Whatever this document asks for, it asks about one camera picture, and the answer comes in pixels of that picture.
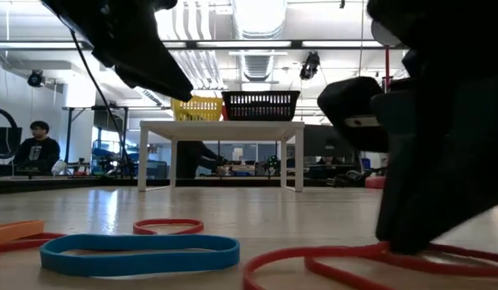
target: red rubber band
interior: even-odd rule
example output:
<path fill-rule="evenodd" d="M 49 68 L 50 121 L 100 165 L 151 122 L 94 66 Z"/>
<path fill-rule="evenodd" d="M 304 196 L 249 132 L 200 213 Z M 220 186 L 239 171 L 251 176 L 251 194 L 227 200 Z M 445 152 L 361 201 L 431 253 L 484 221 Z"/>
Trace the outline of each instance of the red rubber band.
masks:
<path fill-rule="evenodd" d="M 498 263 L 498 254 L 487 253 L 484 251 L 475 251 L 463 249 L 456 246 L 430 245 L 429 251 L 435 251 L 441 254 L 457 255 L 464 258 L 481 259 L 488 262 Z M 389 265 L 403 267 L 414 271 L 423 271 L 427 273 L 452 276 L 466 277 L 491 277 L 498 278 L 498 266 L 468 266 L 454 265 L 447 263 L 435 263 L 425 259 L 415 257 L 393 255 L 383 253 L 368 259 L 376 262 L 386 263 Z"/>
<path fill-rule="evenodd" d="M 29 237 L 19 238 L 11 242 L 5 242 L 0 244 L 0 253 L 8 251 L 25 250 L 33 247 L 40 247 L 46 242 L 65 236 L 65 234 L 56 233 L 42 233 L 35 234 Z"/>
<path fill-rule="evenodd" d="M 370 281 L 350 272 L 327 266 L 318 262 L 316 259 L 329 257 L 356 257 L 370 259 L 376 262 L 386 263 L 410 270 L 423 271 L 439 275 L 498 278 L 497 266 L 474 267 L 467 265 L 435 263 L 409 256 L 393 255 L 388 253 L 387 249 L 388 244 L 386 242 L 381 242 L 370 246 L 302 247 L 269 252 L 254 258 L 245 266 L 243 270 L 243 288 L 244 290 L 264 290 L 252 279 L 252 273 L 265 264 L 281 259 L 296 257 L 305 257 L 305 267 L 311 272 L 332 280 L 336 280 L 341 284 L 348 285 L 358 290 L 392 290 L 392 288 Z M 430 245 L 429 251 L 437 251 L 443 254 L 459 255 L 498 263 L 498 254 L 467 250 L 456 246 Z"/>
<path fill-rule="evenodd" d="M 252 278 L 252 273 L 268 263 L 276 262 L 282 259 L 297 257 L 359 257 L 365 258 L 373 255 L 379 255 L 387 250 L 387 243 L 379 243 L 372 246 L 305 246 L 297 248 L 288 248 L 272 251 L 260 255 L 249 261 L 243 269 L 243 289 L 244 290 L 264 290 Z M 366 290 L 390 290 L 382 286 L 358 277 L 351 273 L 328 267 L 333 275 L 333 279 L 357 289 Z"/>
<path fill-rule="evenodd" d="M 204 230 L 204 223 L 193 219 L 184 218 L 155 218 L 147 219 L 133 224 L 133 234 L 158 234 L 154 230 L 143 228 L 144 226 L 159 226 L 159 225 L 192 225 L 193 227 L 180 230 L 171 234 L 196 234 Z"/>

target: red pole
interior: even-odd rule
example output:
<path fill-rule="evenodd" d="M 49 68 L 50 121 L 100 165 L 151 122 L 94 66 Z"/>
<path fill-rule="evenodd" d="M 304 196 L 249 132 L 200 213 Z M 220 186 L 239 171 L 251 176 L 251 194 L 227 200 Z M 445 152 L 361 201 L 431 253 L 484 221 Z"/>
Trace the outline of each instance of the red pole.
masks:
<path fill-rule="evenodd" d="M 390 48 L 389 46 L 385 46 L 385 88 L 384 91 L 388 92 L 388 86 L 391 82 L 391 72 L 390 72 Z"/>

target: rubber band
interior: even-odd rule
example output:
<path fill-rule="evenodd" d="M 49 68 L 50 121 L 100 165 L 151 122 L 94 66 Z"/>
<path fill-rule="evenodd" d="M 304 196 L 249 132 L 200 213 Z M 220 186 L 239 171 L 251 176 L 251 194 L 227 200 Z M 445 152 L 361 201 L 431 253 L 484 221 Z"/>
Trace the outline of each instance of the rubber band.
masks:
<path fill-rule="evenodd" d="M 379 243 L 373 246 L 305 246 L 288 248 L 277 251 L 272 251 L 267 254 L 260 255 L 249 261 L 243 269 L 243 289 L 244 290 L 264 290 L 252 278 L 252 273 L 263 265 L 273 263 L 282 259 L 298 258 L 298 257 L 369 257 L 379 255 L 387 250 L 387 243 Z M 334 276 L 337 280 L 346 285 L 356 287 L 357 289 L 366 290 L 390 290 L 389 288 L 373 288 L 378 284 L 366 280 L 364 278 L 353 275 L 349 272 L 334 269 Z"/>
<path fill-rule="evenodd" d="M 488 253 L 484 251 L 468 250 L 456 246 L 432 244 L 429 246 L 428 251 L 498 263 L 498 254 Z M 414 271 L 423 271 L 426 273 L 439 275 L 498 278 L 498 266 L 494 265 L 469 266 L 436 263 L 425 259 L 419 259 L 404 255 L 393 255 L 390 253 L 383 253 L 382 255 L 369 257 L 368 259 L 374 260 L 376 262 L 386 263 L 396 267 L 403 267 Z"/>
<path fill-rule="evenodd" d="M 44 221 L 21 221 L 0 224 L 0 244 L 44 232 Z"/>
<path fill-rule="evenodd" d="M 186 230 L 179 230 L 175 233 L 171 234 L 196 234 L 200 233 L 204 230 L 204 223 L 198 220 L 193 219 L 184 219 L 184 218 L 156 218 L 156 219 L 147 219 L 139 222 L 135 222 L 133 224 L 133 234 L 158 234 L 154 230 L 149 230 L 143 228 L 144 226 L 161 226 L 161 225 L 193 225 Z"/>
<path fill-rule="evenodd" d="M 206 249 L 200 252 L 129 255 L 64 254 L 70 250 L 146 251 Z M 123 235 L 74 234 L 49 241 L 39 249 L 41 267 L 70 276 L 107 277 L 139 274 L 212 271 L 233 267 L 240 260 L 239 242 L 202 234 Z"/>
<path fill-rule="evenodd" d="M 456 246 L 436 244 L 430 245 L 428 250 L 498 263 L 498 254 L 483 251 L 473 251 Z M 498 278 L 498 266 L 475 267 L 467 265 L 444 264 L 424 259 L 417 259 L 410 256 L 393 255 L 388 252 L 388 244 L 386 242 L 381 242 L 370 246 L 319 246 L 289 248 L 263 254 L 251 260 L 244 268 L 244 290 L 264 290 L 252 279 L 252 273 L 258 268 L 281 259 L 297 257 L 304 257 L 305 267 L 311 272 L 358 290 L 392 290 L 392 288 L 370 281 L 369 279 L 360 277 L 353 273 L 325 265 L 324 263 L 318 262 L 316 259 L 329 257 L 355 257 L 370 259 L 376 262 L 386 263 L 409 270 L 423 271 L 439 275 Z"/>
<path fill-rule="evenodd" d="M 46 242 L 54 239 L 64 237 L 65 234 L 56 234 L 56 233 L 42 233 L 36 234 L 29 237 L 24 237 L 20 239 L 16 239 L 11 242 L 1 243 L 0 244 L 0 253 L 8 252 L 8 251 L 18 251 L 18 250 L 26 250 L 34 247 L 40 247 Z"/>

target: orange rubber band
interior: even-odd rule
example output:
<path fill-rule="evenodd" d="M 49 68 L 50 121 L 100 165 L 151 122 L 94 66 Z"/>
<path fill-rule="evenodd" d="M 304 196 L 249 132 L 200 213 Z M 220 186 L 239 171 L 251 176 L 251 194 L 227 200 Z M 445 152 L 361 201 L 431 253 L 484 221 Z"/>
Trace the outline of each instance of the orange rubber band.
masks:
<path fill-rule="evenodd" d="M 0 224 L 0 243 L 44 232 L 44 221 L 21 221 Z"/>

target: black basket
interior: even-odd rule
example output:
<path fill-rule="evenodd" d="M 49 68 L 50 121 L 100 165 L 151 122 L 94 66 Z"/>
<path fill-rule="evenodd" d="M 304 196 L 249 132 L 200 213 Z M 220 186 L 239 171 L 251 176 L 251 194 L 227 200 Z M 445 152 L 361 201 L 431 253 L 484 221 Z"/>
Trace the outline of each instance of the black basket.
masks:
<path fill-rule="evenodd" d="M 292 121 L 299 91 L 222 92 L 230 121 Z"/>

